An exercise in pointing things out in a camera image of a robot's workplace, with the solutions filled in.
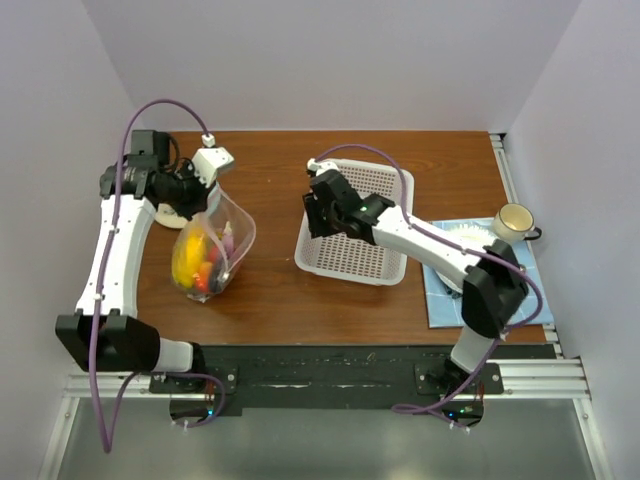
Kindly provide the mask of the purple fake eggplant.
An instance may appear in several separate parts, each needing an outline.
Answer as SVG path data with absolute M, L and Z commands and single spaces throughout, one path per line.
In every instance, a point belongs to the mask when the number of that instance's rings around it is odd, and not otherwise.
M 207 280 L 208 292 L 212 295 L 222 293 L 231 279 L 232 271 L 228 264 L 223 261 L 213 263 Z

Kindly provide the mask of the red orange fake peach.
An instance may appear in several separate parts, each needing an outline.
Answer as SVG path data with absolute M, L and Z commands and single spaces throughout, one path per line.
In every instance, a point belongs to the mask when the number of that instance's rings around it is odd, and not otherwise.
M 209 279 L 213 271 L 211 262 L 203 262 L 194 275 L 194 286 L 199 292 L 208 293 L 210 291 Z

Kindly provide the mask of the red fake apple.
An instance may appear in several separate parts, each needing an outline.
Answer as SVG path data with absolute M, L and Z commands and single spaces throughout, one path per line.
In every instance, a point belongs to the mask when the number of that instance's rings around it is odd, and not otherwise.
M 209 248 L 206 259 L 212 264 L 218 264 L 224 260 L 220 249 L 216 245 L 212 245 Z

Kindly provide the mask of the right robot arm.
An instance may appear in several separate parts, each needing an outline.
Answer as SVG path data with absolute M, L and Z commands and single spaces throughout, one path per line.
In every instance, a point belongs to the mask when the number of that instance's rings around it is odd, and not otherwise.
M 474 243 L 417 219 L 379 194 L 362 197 L 336 168 L 311 172 L 303 205 L 312 237 L 350 239 L 411 257 L 461 290 L 463 330 L 445 369 L 448 386 L 469 392 L 480 365 L 529 294 L 512 247 Z

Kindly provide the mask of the clear zip top bag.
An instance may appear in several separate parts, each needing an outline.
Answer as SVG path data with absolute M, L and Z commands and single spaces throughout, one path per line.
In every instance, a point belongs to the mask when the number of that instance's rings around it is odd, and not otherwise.
M 205 211 L 182 228 L 173 246 L 173 284 L 188 298 L 206 302 L 221 294 L 256 239 L 254 219 L 218 185 Z

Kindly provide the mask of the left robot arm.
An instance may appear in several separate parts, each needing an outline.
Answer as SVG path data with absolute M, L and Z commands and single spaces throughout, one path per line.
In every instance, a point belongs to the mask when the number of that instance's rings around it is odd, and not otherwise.
M 136 130 L 124 155 L 123 175 L 110 166 L 100 178 L 101 223 L 93 264 L 71 314 L 56 320 L 55 334 L 85 372 L 172 372 L 185 392 L 207 380 L 195 344 L 168 340 L 138 318 L 142 255 L 160 204 L 191 219 L 207 207 L 207 188 L 188 160 L 176 164 L 176 140 L 166 132 Z

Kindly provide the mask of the yellow fake banana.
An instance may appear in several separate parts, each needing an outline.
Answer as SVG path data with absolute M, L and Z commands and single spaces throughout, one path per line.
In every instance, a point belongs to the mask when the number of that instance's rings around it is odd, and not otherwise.
M 194 286 L 195 275 L 204 262 L 208 236 L 200 227 L 185 229 L 179 235 L 172 253 L 171 272 L 174 282 L 185 289 Z

